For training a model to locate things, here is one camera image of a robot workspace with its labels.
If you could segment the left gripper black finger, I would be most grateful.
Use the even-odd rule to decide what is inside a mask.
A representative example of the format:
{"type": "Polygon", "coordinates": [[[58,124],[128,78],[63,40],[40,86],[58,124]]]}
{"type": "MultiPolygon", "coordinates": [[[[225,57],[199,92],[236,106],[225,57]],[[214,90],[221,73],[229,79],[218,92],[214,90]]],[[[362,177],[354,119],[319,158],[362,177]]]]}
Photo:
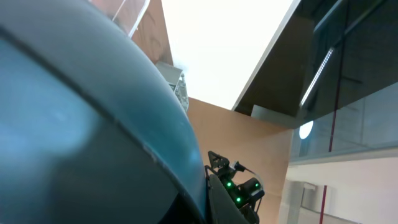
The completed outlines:
{"type": "Polygon", "coordinates": [[[207,182],[208,214],[214,224],[248,224],[235,206],[223,184],[216,175],[211,174],[207,182]]]}

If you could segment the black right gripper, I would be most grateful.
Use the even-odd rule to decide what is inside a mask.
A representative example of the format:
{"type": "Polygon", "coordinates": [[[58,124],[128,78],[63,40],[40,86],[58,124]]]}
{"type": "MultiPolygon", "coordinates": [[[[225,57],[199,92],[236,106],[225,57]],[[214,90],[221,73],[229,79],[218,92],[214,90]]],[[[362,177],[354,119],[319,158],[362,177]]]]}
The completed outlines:
{"type": "Polygon", "coordinates": [[[261,178],[254,174],[251,179],[238,184],[233,181],[236,173],[248,171],[253,174],[253,171],[247,169],[238,161],[230,162],[226,157],[213,151],[208,152],[208,158],[210,164],[205,166],[206,184],[211,174],[216,175],[248,223],[259,224],[258,210],[262,198],[265,196],[261,178]]]}

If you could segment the dark blue plate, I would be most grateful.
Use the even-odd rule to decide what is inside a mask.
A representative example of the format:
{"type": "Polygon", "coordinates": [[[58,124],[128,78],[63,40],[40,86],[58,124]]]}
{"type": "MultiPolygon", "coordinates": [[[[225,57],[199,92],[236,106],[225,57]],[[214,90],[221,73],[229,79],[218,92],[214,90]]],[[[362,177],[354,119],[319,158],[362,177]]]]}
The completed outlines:
{"type": "Polygon", "coordinates": [[[185,110],[88,1],[1,1],[1,222],[206,222],[185,110]]]}

